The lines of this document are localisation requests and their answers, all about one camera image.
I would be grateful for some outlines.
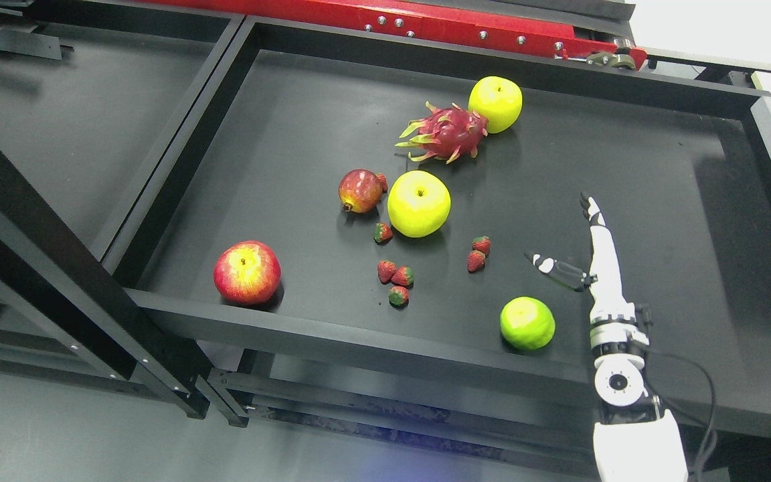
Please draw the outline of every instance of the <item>floor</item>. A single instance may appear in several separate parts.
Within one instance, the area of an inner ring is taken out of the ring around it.
[[[0,482],[578,482],[278,422],[186,418],[161,402],[0,375]]]

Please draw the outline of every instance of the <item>robotic hand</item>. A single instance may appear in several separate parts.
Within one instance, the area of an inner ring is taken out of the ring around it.
[[[591,267],[575,266],[533,255],[536,268],[594,298],[590,342],[594,387],[602,399],[600,422],[594,424],[594,457],[603,482],[685,482],[686,460],[677,421],[645,385],[645,351],[651,342],[636,320],[636,305],[624,299],[618,253],[612,232],[593,197],[582,194],[590,222]]]

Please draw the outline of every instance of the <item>apple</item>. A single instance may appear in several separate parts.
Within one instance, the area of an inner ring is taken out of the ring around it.
[[[353,213],[367,213],[377,205],[383,195],[382,184],[372,171],[354,169],[341,179],[337,186],[343,210]]]
[[[508,79],[484,77],[468,96],[468,111],[472,110],[489,120],[487,132],[499,133],[517,122],[523,110],[523,91]]]
[[[422,238],[448,219],[450,193],[437,176],[409,171],[392,184],[386,208],[392,228],[409,238]]]
[[[242,241],[222,253],[213,269],[213,283],[223,298],[241,305],[265,303],[281,281],[276,254],[260,241]]]
[[[501,335],[520,350],[543,348],[555,335],[555,318],[539,299],[520,296],[502,308]]]

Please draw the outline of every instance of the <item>red apple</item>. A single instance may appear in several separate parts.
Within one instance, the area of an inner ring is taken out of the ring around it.
[[[257,305],[272,298],[281,280],[281,266],[269,246],[243,241],[222,253],[213,281],[223,298],[241,305]]]
[[[379,202],[383,188],[376,174],[367,169],[354,169],[341,179],[337,195],[346,212],[367,213]]]

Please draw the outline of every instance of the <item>dragon fruit scale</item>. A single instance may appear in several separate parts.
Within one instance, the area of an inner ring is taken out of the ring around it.
[[[477,112],[461,109],[457,104],[447,109],[438,109],[430,102],[426,103],[430,115],[426,118],[410,121],[400,137],[407,137],[418,129],[415,137],[395,147],[420,147],[428,152],[420,156],[410,153],[411,161],[420,162],[431,157],[446,159],[450,164],[454,159],[469,153],[478,155],[478,143],[487,135],[487,118]]]

